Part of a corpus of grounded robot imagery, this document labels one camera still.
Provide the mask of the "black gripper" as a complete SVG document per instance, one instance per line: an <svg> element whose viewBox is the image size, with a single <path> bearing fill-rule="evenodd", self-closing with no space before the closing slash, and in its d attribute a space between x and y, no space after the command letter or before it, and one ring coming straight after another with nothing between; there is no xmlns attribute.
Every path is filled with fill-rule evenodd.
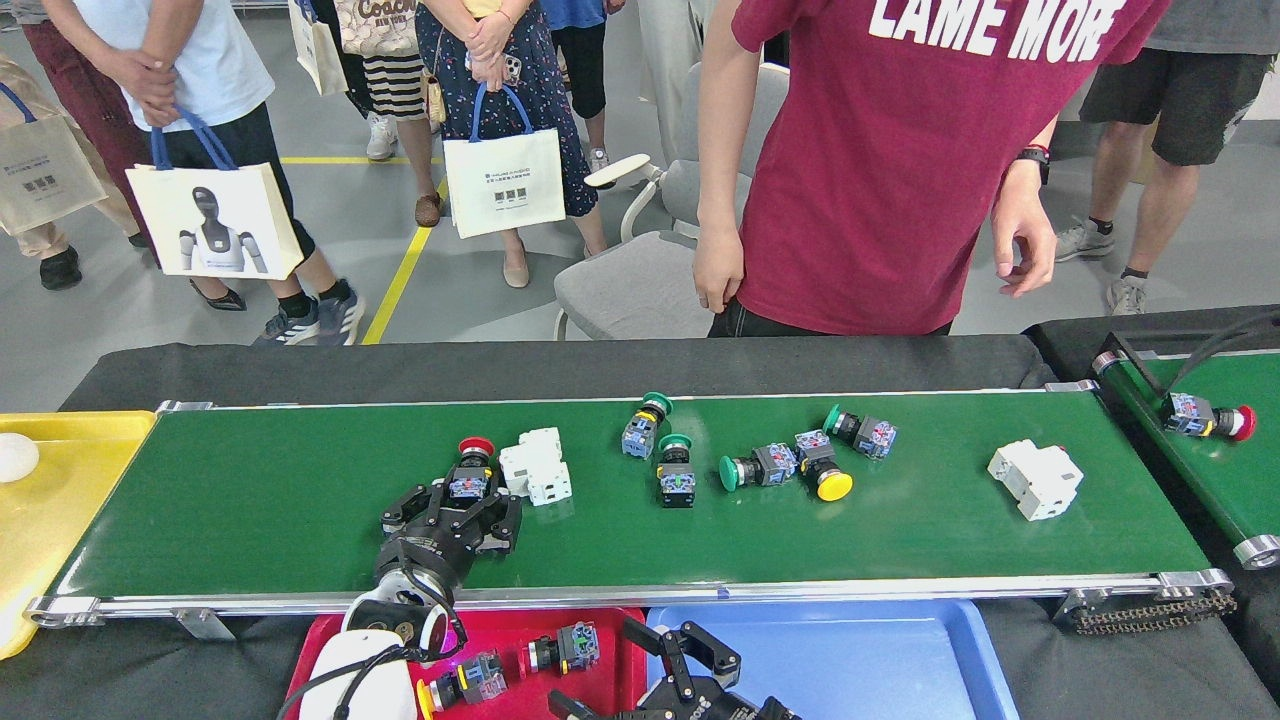
<svg viewBox="0 0 1280 720"><path fill-rule="evenodd" d="M452 601L475 553L515 551L524 507L518 496L498 489L468 510L468 521L454 518L444 498L445 482L434 480L410 488L383 511L378 585L410 588L415 578Z"/></svg>
<svg viewBox="0 0 1280 720"><path fill-rule="evenodd" d="M603 715L582 701L561 691L548 693L548 708L558 719L800 719L776 697L768 697L762 706L746 701L727 688L737 684L741 664L739 655L696 623L658 632L648 625L627 619L623 624L627 641L658 657L664 666L663 682L658 682L640 698L640 710ZM686 657L696 660L710 671L710 676L692 676Z"/></svg>

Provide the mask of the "person's right hand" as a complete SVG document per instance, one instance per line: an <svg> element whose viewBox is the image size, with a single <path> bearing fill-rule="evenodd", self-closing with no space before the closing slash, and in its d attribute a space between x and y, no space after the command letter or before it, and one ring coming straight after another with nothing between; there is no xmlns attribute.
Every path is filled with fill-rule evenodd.
<svg viewBox="0 0 1280 720"><path fill-rule="evenodd" d="M737 293L744 278L742 243L737 227L701 229L692 263L692 279L700 305L719 314Z"/></svg>

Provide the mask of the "person's left hand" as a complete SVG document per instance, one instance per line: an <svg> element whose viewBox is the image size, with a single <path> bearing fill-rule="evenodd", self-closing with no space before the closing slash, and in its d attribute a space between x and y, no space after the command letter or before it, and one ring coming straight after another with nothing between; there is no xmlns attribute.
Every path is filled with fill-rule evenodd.
<svg viewBox="0 0 1280 720"><path fill-rule="evenodd" d="M1041 167L1012 161L1001 181L989 214L993 259L1000 290L1019 299L1053 278L1056 234L1041 202Z"/></svg>

